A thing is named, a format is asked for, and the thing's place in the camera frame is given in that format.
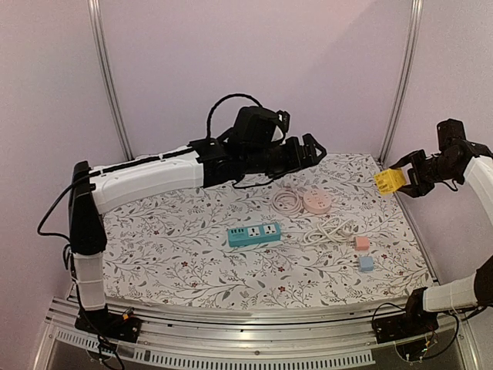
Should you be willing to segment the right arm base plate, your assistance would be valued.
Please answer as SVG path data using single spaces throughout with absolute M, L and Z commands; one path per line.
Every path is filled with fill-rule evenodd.
M 436 312 L 424 312 L 415 316 L 406 313 L 396 314 L 373 319 L 371 326 L 378 344 L 399 341 L 436 331 L 439 328 L 438 314 Z

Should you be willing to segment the teal power strip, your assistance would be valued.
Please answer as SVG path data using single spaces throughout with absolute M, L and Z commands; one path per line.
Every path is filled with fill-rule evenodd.
M 230 247 L 247 247 L 279 241 L 280 239 L 281 230 L 278 223 L 236 227 L 227 230 L 227 241 Z

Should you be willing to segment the yellow cube socket adapter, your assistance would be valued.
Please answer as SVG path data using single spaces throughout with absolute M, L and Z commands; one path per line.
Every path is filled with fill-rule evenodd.
M 374 180 L 380 195 L 395 193 L 407 184 L 406 177 L 401 168 L 386 169 L 375 174 Z

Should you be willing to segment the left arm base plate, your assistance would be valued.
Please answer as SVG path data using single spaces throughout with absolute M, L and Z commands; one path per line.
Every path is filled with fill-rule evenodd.
M 108 307 L 96 311 L 79 309 L 75 328 L 104 338 L 137 343 L 143 321 L 134 315 L 134 308 L 112 313 Z

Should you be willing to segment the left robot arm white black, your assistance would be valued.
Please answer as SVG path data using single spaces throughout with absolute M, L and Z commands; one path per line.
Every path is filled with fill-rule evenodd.
M 124 204 L 173 190 L 207 188 L 263 174 L 277 180 L 316 166 L 326 149 L 309 134 L 288 136 L 290 115 L 261 106 L 240 108 L 232 127 L 172 152 L 91 168 L 77 163 L 69 197 L 69 239 L 84 320 L 99 335 L 114 328 L 107 312 L 102 259 L 103 216 Z

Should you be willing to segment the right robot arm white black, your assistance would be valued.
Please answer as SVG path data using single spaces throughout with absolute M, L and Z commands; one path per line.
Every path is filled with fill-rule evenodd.
M 447 119 L 437 125 L 439 153 L 426 156 L 415 150 L 403 156 L 392 170 L 409 166 L 410 183 L 398 190 L 409 197 L 427 195 L 436 183 L 467 184 L 492 218 L 492 151 L 484 144 L 467 140 L 463 122 Z M 471 276 L 412 292 L 399 317 L 398 329 L 406 336 L 416 335 L 428 323 L 428 315 L 492 306 L 492 259 Z

